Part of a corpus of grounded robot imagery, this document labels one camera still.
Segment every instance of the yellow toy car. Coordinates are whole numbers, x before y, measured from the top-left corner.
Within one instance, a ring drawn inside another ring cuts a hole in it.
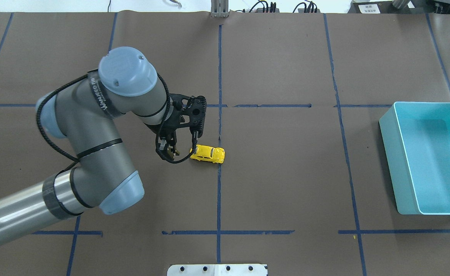
[[[191,155],[191,159],[223,164],[223,161],[225,160],[225,150],[223,148],[196,145],[196,152]]]

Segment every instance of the wire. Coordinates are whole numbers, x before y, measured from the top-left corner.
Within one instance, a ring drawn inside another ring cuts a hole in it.
[[[159,143],[158,143],[159,141],[158,141],[158,139],[160,138],[160,134],[162,133],[163,125],[165,124],[165,120],[167,119],[167,115],[168,115],[168,112],[169,112],[169,110],[170,110],[170,101],[171,101],[171,98],[170,98],[170,93],[168,92],[168,86],[167,86],[167,84],[165,83],[165,81],[163,80],[163,77],[160,76],[159,73],[157,73],[157,76],[158,76],[158,78],[160,79],[160,81],[162,82],[163,87],[164,87],[164,89],[165,89],[165,94],[167,95],[167,105],[166,105],[166,107],[165,107],[165,113],[163,114],[162,122],[160,123],[160,128],[158,128],[157,136],[155,137],[155,147],[156,147],[156,152],[157,152],[157,154],[158,154],[163,160],[165,160],[165,161],[167,161],[167,162],[169,162],[169,163],[171,163],[171,164],[179,164],[179,163],[184,162],[184,161],[186,161],[187,159],[189,159],[189,157],[191,157],[191,155],[193,155],[193,153],[196,152],[196,146],[197,146],[197,131],[194,131],[194,132],[193,132],[193,150],[192,150],[191,152],[189,152],[189,154],[188,154],[186,157],[184,157],[183,159],[177,160],[177,161],[170,160],[167,156],[165,156],[165,154],[162,153],[162,151],[160,150],[160,147],[159,147]]]
[[[316,13],[317,12],[316,3],[309,1],[309,0],[305,0],[305,2],[299,3],[293,10],[293,13],[295,13],[297,11],[297,8],[302,4],[305,6],[305,8],[303,9],[304,13]]]
[[[298,7],[300,7],[300,5],[305,5],[305,9],[303,10],[303,12],[306,12],[307,11],[307,3],[305,3],[305,2],[301,2],[301,3],[298,3],[298,5],[295,7],[295,9],[293,10],[293,13],[295,13],[295,11],[297,11],[297,8]]]
[[[264,3],[265,3],[265,12],[267,12],[268,10],[269,10],[269,4],[267,4],[267,1],[264,1],[264,0],[260,0],[260,1],[257,1],[257,3],[255,3],[255,5],[253,5],[252,7],[251,7],[251,9],[249,10],[249,12],[251,12],[256,6],[257,6],[257,4],[259,4],[259,3],[263,3],[263,5],[264,5]]]
[[[313,1],[305,0],[306,2],[309,2],[307,13],[316,13],[317,12],[317,6],[316,3]]]
[[[64,150],[62,150],[61,148],[59,148],[53,141],[51,141],[51,139],[49,139],[48,135],[44,131],[44,128],[43,128],[43,126],[41,124],[41,111],[42,111],[42,108],[44,108],[44,105],[46,105],[46,103],[49,100],[51,100],[51,98],[53,98],[58,93],[60,93],[60,91],[63,91],[64,89],[67,89],[67,87],[70,87],[73,84],[76,84],[77,82],[80,82],[80,81],[82,81],[82,80],[84,80],[86,78],[87,78],[87,75],[85,74],[85,75],[77,78],[76,80],[72,80],[71,82],[69,82],[69,83],[63,85],[62,87],[56,89],[55,91],[51,92],[51,94],[46,96],[46,98],[40,103],[39,107],[37,108],[37,112],[36,112],[37,129],[39,129],[39,132],[41,133],[41,136],[44,138],[44,141],[46,141],[46,143],[48,143],[48,145],[50,147],[52,147],[55,151],[59,152],[61,155],[63,155],[67,159],[70,159],[70,160],[75,161],[75,162],[78,162],[79,160],[76,157],[70,155],[69,153],[67,153]]]
[[[70,166],[67,166],[63,171],[60,171],[60,173],[71,170],[76,164],[78,164],[78,161],[74,161]]]

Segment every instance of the blue tray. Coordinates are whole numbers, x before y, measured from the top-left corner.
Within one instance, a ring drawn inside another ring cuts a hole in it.
[[[403,215],[450,215],[450,103],[395,102],[381,134]]]

